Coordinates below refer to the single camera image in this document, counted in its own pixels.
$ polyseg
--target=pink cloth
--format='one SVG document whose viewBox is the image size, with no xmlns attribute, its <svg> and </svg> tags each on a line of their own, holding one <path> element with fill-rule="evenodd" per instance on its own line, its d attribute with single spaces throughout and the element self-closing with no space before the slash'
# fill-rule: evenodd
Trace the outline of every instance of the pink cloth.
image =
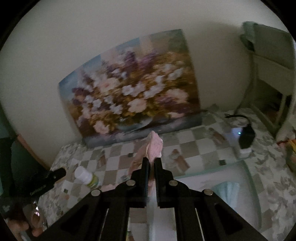
<svg viewBox="0 0 296 241">
<path fill-rule="evenodd" d="M 129 168 L 128 174 L 131 175 L 133 171 L 139 169 L 142 164 L 144 157 L 147 157 L 150 163 L 150 175 L 148 183 L 148 192 L 150 193 L 155 185 L 154 179 L 154 160 L 157 157 L 161 157 L 161 151 L 163 149 L 163 141 L 154 131 L 150 132 L 147 137 L 147 141 L 142 145 L 136 156 L 134 157 L 131 166 Z"/>
</svg>

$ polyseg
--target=screw head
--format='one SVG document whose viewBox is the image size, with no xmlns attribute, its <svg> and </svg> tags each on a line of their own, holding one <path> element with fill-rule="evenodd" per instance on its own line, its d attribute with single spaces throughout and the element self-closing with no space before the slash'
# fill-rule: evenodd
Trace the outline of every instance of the screw head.
<svg viewBox="0 0 296 241">
<path fill-rule="evenodd" d="M 126 181 L 126 184 L 131 187 L 136 184 L 136 181 L 135 180 L 128 180 L 128 181 Z"/>
<path fill-rule="evenodd" d="M 205 189 L 205 190 L 204 190 L 204 194 L 207 195 L 207 196 L 211 196 L 211 195 L 213 195 L 213 193 L 214 193 L 214 192 L 213 192 L 213 190 L 211 190 L 211 189 Z"/>
<path fill-rule="evenodd" d="M 101 194 L 101 191 L 99 190 L 99 189 L 95 189 L 95 190 L 92 190 L 91 191 L 91 195 L 93 196 L 93 197 L 97 197 L 97 196 L 99 196 Z"/>
<path fill-rule="evenodd" d="M 169 184 L 170 186 L 175 187 L 175 186 L 178 185 L 178 181 L 176 181 L 176 180 L 170 180 L 170 181 L 168 182 L 168 184 Z"/>
</svg>

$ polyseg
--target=white plastic container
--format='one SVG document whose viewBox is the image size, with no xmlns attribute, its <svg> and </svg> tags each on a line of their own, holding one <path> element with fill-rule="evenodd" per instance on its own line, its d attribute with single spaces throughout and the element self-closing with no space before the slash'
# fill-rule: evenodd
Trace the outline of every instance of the white plastic container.
<svg viewBox="0 0 296 241">
<path fill-rule="evenodd" d="M 98 177 L 86 170 L 83 166 L 79 166 L 76 168 L 74 176 L 91 189 L 96 188 L 99 185 Z"/>
</svg>

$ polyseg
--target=painting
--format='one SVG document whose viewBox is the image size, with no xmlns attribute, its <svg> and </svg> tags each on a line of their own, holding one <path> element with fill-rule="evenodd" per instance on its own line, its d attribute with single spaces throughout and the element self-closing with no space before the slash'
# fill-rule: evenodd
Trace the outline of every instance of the painting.
<svg viewBox="0 0 296 241">
<path fill-rule="evenodd" d="M 64 78 L 59 91 L 89 147 L 201 124 L 181 29 L 139 37 L 94 57 Z"/>
</svg>

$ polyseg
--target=bottle label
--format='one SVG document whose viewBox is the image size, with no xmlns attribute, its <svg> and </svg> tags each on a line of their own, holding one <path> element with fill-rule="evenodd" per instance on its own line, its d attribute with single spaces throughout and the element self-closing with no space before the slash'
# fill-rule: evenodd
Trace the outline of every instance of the bottle label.
<svg viewBox="0 0 296 241">
<path fill-rule="evenodd" d="M 87 184 L 87 186 L 89 188 L 96 188 L 98 186 L 98 184 L 99 184 L 99 179 L 95 174 L 93 174 L 93 178 L 92 178 L 91 182 L 89 184 Z"/>
</svg>

